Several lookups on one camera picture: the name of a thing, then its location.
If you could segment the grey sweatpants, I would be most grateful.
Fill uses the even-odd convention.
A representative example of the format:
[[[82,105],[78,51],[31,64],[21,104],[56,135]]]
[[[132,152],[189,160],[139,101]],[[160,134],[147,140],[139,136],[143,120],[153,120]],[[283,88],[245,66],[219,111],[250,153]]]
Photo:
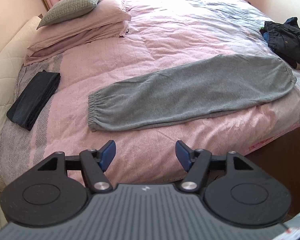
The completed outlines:
[[[217,55],[122,80],[89,95],[92,131],[171,126],[275,101],[295,86],[274,56]]]

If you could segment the black clothes pile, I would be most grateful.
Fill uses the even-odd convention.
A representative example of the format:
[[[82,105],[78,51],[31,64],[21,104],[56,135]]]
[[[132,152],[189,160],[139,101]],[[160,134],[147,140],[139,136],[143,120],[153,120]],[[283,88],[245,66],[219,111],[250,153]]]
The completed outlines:
[[[292,68],[300,70],[300,27],[297,17],[291,17],[284,23],[266,21],[260,33],[277,56]]]

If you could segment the cream padded headboard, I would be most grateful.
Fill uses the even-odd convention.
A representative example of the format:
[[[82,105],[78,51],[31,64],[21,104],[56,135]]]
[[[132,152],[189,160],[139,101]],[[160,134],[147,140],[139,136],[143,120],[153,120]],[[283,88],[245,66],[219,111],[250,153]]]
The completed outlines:
[[[13,103],[18,73],[39,22],[38,16],[27,21],[0,52],[0,138],[7,120],[6,113]],[[4,187],[5,183],[0,175],[0,191]]]

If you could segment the folded pink blanket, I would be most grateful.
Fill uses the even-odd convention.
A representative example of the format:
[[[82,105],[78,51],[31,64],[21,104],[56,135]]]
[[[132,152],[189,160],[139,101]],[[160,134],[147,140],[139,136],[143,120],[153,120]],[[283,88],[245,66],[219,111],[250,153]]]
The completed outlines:
[[[129,10],[126,0],[101,0],[95,9],[83,16],[41,27],[27,49],[24,65],[85,43],[125,36],[132,18]]]

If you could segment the grey striped pillow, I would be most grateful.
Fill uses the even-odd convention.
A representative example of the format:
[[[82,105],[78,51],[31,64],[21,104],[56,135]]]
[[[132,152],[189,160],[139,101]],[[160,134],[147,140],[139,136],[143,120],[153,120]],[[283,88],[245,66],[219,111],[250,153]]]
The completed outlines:
[[[41,19],[37,29],[83,16],[97,7],[100,0],[60,0]]]

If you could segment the black folded garment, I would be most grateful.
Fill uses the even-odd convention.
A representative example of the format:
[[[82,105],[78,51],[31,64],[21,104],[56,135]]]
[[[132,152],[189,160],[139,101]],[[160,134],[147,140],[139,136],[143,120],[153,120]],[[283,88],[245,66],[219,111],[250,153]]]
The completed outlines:
[[[59,73],[44,70],[38,72],[7,111],[7,118],[30,131],[42,109],[57,90],[60,80]]]

